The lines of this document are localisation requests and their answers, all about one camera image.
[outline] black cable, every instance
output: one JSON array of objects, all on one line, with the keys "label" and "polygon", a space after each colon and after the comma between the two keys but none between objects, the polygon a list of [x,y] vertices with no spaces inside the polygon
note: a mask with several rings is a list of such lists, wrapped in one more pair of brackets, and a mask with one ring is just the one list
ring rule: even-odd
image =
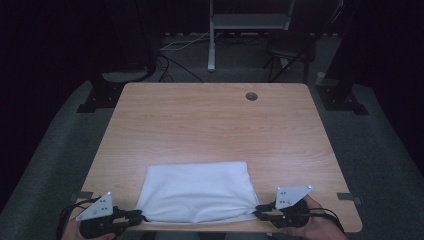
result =
[{"label": "black cable", "polygon": [[57,225],[57,228],[56,228],[56,239],[60,240],[62,238],[63,231],[65,229],[66,223],[69,221],[69,217],[71,216],[71,213],[75,208],[77,208],[77,207],[84,208],[84,207],[81,207],[81,205],[86,204],[86,203],[94,203],[99,199],[100,199],[100,197],[83,200],[81,202],[67,206],[64,209],[62,209],[62,212],[60,212],[60,215],[59,215],[59,222],[58,222],[58,225]]},{"label": "black cable", "polygon": [[167,61],[171,61],[171,62],[175,63],[176,65],[178,65],[179,67],[181,67],[182,69],[184,69],[188,73],[190,73],[192,76],[194,76],[195,78],[197,78],[200,82],[204,82],[200,77],[198,77],[196,74],[192,73],[190,70],[188,70],[187,68],[185,68],[183,65],[177,63],[176,61],[170,59],[169,57],[163,55],[162,53],[160,53],[159,56],[165,58]]}]

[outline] white fabric bag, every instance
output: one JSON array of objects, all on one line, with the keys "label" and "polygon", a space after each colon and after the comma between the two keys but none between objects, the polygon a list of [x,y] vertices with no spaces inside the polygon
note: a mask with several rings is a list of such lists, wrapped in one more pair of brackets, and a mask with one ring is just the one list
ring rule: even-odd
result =
[{"label": "white fabric bag", "polygon": [[259,205],[246,162],[152,165],[136,209],[151,223],[192,224],[255,219]]}]

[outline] floor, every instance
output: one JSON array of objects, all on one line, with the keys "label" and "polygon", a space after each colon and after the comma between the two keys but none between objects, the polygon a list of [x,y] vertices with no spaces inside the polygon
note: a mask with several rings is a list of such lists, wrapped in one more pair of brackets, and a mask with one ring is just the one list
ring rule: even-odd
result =
[{"label": "floor", "polygon": [[[196,38],[198,35],[168,37],[165,42],[193,41]],[[146,81],[267,81],[268,69],[262,68],[269,59],[265,38],[221,36],[216,42],[214,72],[207,71],[207,40],[200,40],[181,50],[161,51],[192,74],[173,62],[164,72],[168,63],[160,57],[157,71]],[[308,86],[350,192],[362,201],[357,210],[364,227],[361,232],[348,236],[350,239],[422,239],[424,179],[386,119],[373,90],[361,85],[352,89],[369,115],[327,111],[317,94],[316,74],[326,72],[339,43],[338,37],[324,37],[318,42],[317,59],[311,65]],[[104,77],[122,81],[143,74],[109,73]],[[295,64],[277,82],[300,82],[301,76],[302,65]],[[325,79],[323,84],[334,84],[334,81]],[[59,213],[70,204],[70,195],[81,189],[113,113],[113,109],[76,113],[90,90],[88,81],[76,89],[50,124],[0,215],[0,239],[54,239]],[[140,235],[142,233],[127,230],[120,239],[138,239]],[[165,233],[158,238],[191,239],[189,236],[192,235]],[[243,235],[245,239],[258,237]]]}]

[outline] black chair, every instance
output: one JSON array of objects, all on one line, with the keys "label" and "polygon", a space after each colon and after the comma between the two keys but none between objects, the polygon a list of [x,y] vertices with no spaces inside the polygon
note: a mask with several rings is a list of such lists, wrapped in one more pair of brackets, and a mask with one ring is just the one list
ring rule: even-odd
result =
[{"label": "black chair", "polygon": [[[274,82],[295,61],[303,62],[303,83],[307,84],[309,64],[315,60],[316,41],[340,14],[342,0],[295,0],[288,30],[270,32],[267,52],[272,56],[268,82]],[[275,60],[284,58],[288,63],[272,77]]]}]

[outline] wooden table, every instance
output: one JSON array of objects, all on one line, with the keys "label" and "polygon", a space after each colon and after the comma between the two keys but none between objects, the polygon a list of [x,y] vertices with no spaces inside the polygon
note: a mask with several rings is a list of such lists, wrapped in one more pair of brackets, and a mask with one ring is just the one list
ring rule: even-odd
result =
[{"label": "wooden table", "polygon": [[[257,100],[246,94],[253,92]],[[135,207],[147,166],[246,161],[261,204],[278,186],[314,185],[310,194],[335,211],[346,232],[362,228],[308,88],[284,83],[129,83],[125,86],[82,191],[112,192]],[[278,232],[257,220],[133,230]]]}]

